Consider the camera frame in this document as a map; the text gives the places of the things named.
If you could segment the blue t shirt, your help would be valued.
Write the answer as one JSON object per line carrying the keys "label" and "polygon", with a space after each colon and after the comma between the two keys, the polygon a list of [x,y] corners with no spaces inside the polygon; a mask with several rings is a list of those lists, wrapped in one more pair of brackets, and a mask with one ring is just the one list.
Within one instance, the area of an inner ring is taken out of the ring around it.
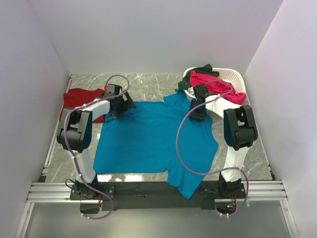
{"label": "blue t shirt", "polygon": [[115,118],[107,114],[94,159],[97,174],[160,173],[169,185],[191,198],[212,165],[218,143],[212,118],[189,120],[184,92],[161,102],[137,102],[136,108]]}

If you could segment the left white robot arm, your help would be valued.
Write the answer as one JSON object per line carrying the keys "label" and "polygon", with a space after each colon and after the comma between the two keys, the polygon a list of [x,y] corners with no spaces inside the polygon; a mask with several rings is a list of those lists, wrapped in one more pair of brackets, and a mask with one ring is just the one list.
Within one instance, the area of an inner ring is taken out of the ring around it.
{"label": "left white robot arm", "polygon": [[94,199],[99,193],[97,174],[89,154],[93,121],[108,113],[120,118],[134,107],[135,103],[127,89],[108,84],[105,92],[94,100],[78,107],[63,109],[56,139],[71,158],[76,173],[76,189],[81,189],[87,199]]}

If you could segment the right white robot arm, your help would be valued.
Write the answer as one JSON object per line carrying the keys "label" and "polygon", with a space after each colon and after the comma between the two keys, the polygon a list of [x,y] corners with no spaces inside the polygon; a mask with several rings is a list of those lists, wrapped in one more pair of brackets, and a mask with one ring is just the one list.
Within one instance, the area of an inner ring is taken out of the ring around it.
{"label": "right white robot arm", "polygon": [[221,98],[216,93],[210,93],[205,84],[193,88],[195,99],[191,100],[189,119],[204,121],[207,110],[223,118],[223,136],[228,146],[224,168],[228,170],[219,173],[217,192],[221,197],[228,198],[244,187],[241,182],[241,172],[247,152],[258,138],[254,114],[249,105],[236,105]]}

